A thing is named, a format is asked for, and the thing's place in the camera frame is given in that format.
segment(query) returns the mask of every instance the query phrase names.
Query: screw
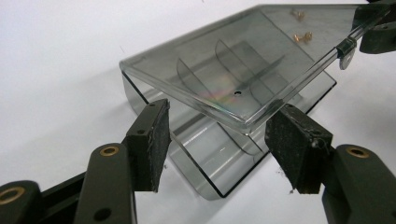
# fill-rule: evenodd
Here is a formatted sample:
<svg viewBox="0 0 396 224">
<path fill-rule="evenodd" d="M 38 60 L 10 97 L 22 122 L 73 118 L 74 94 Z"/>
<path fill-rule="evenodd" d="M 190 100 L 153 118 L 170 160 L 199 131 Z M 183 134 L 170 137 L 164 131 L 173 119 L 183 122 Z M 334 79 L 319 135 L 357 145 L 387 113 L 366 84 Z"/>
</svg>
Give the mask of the screw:
<svg viewBox="0 0 396 224">
<path fill-rule="evenodd" d="M 290 12 L 291 15 L 293 15 L 297 21 L 302 21 L 305 17 L 305 13 L 303 11 L 296 11 L 296 10 L 292 10 Z"/>
<path fill-rule="evenodd" d="M 296 42 L 304 41 L 307 43 L 308 41 L 312 40 L 312 33 L 306 32 L 304 36 L 294 35 L 293 38 Z"/>
</svg>

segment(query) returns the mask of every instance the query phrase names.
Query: plastic container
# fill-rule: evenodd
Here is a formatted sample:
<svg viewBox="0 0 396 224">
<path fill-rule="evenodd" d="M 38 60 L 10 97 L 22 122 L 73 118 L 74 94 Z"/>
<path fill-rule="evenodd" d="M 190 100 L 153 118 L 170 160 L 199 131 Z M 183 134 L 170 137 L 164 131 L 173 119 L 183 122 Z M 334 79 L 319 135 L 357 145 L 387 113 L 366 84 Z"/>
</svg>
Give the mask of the plastic container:
<svg viewBox="0 0 396 224">
<path fill-rule="evenodd" d="M 335 47 L 383 14 L 354 20 L 358 7 L 248 9 L 120 62 L 127 97 L 136 113 L 170 100 L 170 157 L 203 197 L 226 197 L 268 152 L 265 121 L 312 108 L 335 85 Z"/>
</svg>

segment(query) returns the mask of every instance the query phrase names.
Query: white background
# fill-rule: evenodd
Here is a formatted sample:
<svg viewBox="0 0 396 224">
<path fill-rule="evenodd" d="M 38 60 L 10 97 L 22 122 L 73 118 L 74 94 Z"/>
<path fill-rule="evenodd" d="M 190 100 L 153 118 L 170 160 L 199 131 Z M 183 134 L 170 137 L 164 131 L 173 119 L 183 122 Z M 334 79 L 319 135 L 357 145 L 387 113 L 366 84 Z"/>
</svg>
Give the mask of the white background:
<svg viewBox="0 0 396 224">
<path fill-rule="evenodd" d="M 0 1 L 0 185 L 30 179 L 48 189 L 85 171 L 95 148 L 122 140 L 136 115 L 121 59 L 248 7 L 301 2 Z M 338 85 L 310 114 L 334 146 L 368 147 L 394 174 L 395 56 L 357 52 L 346 71 L 332 64 Z M 214 202 L 165 163 L 160 192 L 136 193 L 140 223 L 326 223 L 321 196 L 290 194 L 272 156 Z"/>
</svg>

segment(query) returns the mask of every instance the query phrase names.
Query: small hole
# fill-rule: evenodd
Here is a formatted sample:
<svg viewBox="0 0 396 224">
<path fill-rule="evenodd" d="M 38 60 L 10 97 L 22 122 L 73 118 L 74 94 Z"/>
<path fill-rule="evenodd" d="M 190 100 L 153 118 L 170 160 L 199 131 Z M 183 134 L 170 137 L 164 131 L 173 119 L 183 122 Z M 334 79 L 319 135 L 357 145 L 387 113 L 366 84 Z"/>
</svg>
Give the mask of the small hole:
<svg viewBox="0 0 396 224">
<path fill-rule="evenodd" d="M 358 149 L 351 149 L 350 151 L 351 151 L 352 153 L 358 155 L 358 156 L 364 155 L 364 152 L 362 152 L 361 150 L 358 150 Z"/>
<path fill-rule="evenodd" d="M 95 221 L 104 221 L 108 219 L 111 215 L 111 210 L 109 208 L 102 208 L 101 210 L 97 211 L 93 216 Z"/>
<path fill-rule="evenodd" d="M 117 154 L 119 152 L 119 150 L 120 149 L 118 147 L 106 147 L 106 148 L 102 148 L 100 150 L 100 154 L 102 156 L 109 157 L 109 156 Z"/>
</svg>

